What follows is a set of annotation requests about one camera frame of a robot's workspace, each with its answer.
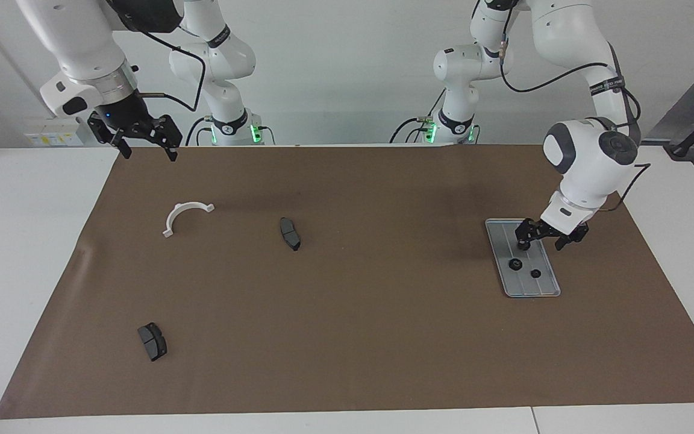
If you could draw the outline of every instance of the black knob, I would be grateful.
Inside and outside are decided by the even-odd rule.
[[[521,262],[521,259],[512,258],[510,261],[508,261],[507,266],[509,266],[513,271],[518,271],[524,266],[524,263]]]

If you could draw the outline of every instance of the white robotic arm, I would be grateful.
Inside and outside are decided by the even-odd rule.
[[[446,101],[430,141],[464,140],[478,101],[472,81],[502,77],[513,90],[529,91],[514,88],[505,78],[513,63],[507,30],[518,11],[525,10],[531,10],[537,52],[586,78],[597,115],[551,127],[543,150],[564,178],[540,222],[527,219],[517,231],[523,249],[545,236],[558,237],[561,249],[587,233],[587,220],[631,172],[641,140],[617,57],[601,35],[590,0],[479,0],[470,25],[476,44],[436,56],[434,68],[446,83]]]
[[[479,0],[470,25],[476,43],[442,49],[436,54],[433,71],[446,85],[446,96],[433,119],[433,130],[427,135],[431,143],[463,143],[470,136],[478,104],[478,90],[471,83],[495,79],[501,74],[499,48],[508,15],[508,11],[489,9],[487,3]],[[503,61],[509,71],[513,65],[512,50],[506,50]]]
[[[183,0],[17,0],[17,5],[58,60],[60,72],[40,90],[56,115],[94,107],[88,124],[96,138],[126,159],[132,151],[125,137],[156,143],[176,159],[181,132],[170,116],[149,115],[133,68],[111,32],[121,24],[146,33],[172,32],[181,22]]]
[[[210,107],[217,145],[261,145],[261,118],[245,108],[237,86],[227,81],[253,74],[253,50],[231,33],[215,0],[184,0],[184,21],[185,30],[204,41],[181,49],[207,65],[203,97]],[[171,52],[170,68],[182,80],[199,84],[201,67],[186,55]]]

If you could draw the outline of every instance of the brown paper sheet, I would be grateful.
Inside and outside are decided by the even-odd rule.
[[[551,249],[561,297],[504,296],[484,221],[559,179],[539,146],[135,149],[0,418],[694,401],[694,326],[625,208]],[[216,210],[165,239],[185,201]]]

